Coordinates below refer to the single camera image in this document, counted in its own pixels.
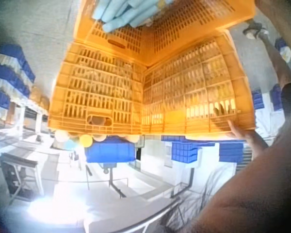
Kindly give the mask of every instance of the orange plastic crate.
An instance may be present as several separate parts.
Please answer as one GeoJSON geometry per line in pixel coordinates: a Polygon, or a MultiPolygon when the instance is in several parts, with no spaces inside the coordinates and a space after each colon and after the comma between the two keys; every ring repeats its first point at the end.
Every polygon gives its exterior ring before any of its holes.
{"type": "Polygon", "coordinates": [[[227,120],[255,127],[251,92],[228,33],[146,69],[73,43],[58,76],[48,125],[70,133],[216,138],[227,120]],[[105,117],[103,126],[92,117],[105,117]]]}
{"type": "Polygon", "coordinates": [[[126,26],[104,33],[101,22],[91,18],[95,5],[96,0],[83,0],[75,41],[148,67],[255,15],[254,0],[176,0],[151,27],[126,26]]]}

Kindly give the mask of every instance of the person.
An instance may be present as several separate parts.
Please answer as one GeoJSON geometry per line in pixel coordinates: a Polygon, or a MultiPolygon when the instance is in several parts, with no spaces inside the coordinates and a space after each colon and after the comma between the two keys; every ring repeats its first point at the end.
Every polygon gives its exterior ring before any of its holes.
{"type": "MultiPolygon", "coordinates": [[[[291,70],[261,24],[251,20],[244,34],[265,45],[282,90],[286,121],[270,147],[255,131],[245,131],[228,122],[229,136],[247,141],[253,161],[223,185],[189,227],[185,224],[180,232],[291,232],[291,70]]],[[[173,231],[167,227],[158,232],[173,231]]]]}

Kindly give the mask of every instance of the crate handle hole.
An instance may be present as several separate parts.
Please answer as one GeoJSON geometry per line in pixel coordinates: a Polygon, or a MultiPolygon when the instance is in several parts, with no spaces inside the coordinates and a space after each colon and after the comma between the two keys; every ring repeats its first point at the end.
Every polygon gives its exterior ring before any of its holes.
{"type": "Polygon", "coordinates": [[[111,126],[112,120],[108,117],[90,115],[87,117],[87,123],[90,125],[111,126]]]}
{"type": "Polygon", "coordinates": [[[125,47],[125,45],[123,45],[123,44],[121,44],[121,43],[119,43],[119,42],[117,42],[117,41],[115,41],[115,40],[108,40],[108,42],[110,43],[110,44],[112,44],[112,45],[115,45],[115,46],[118,46],[118,47],[120,47],[121,49],[125,49],[126,47],[125,47]]]}

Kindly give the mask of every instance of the foot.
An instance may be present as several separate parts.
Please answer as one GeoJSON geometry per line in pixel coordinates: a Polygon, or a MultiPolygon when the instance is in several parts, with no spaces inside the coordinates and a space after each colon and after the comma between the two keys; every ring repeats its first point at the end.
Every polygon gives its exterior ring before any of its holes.
{"type": "Polygon", "coordinates": [[[266,36],[268,38],[269,32],[262,27],[261,23],[252,23],[247,29],[242,32],[248,39],[255,40],[266,36]]]}

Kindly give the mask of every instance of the concrete floor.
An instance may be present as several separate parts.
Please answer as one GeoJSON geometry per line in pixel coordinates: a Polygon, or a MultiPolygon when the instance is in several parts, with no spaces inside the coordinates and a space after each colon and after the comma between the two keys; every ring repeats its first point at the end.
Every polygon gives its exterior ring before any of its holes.
{"type": "MultiPolygon", "coordinates": [[[[69,43],[81,0],[0,0],[0,44],[20,44],[36,75],[35,83],[51,97],[69,43]]],[[[271,22],[257,10],[256,21],[270,31],[271,42],[279,38],[271,22]]],[[[252,90],[268,92],[276,84],[273,66],[260,41],[242,34],[246,23],[230,28],[240,61],[252,90]]]]}

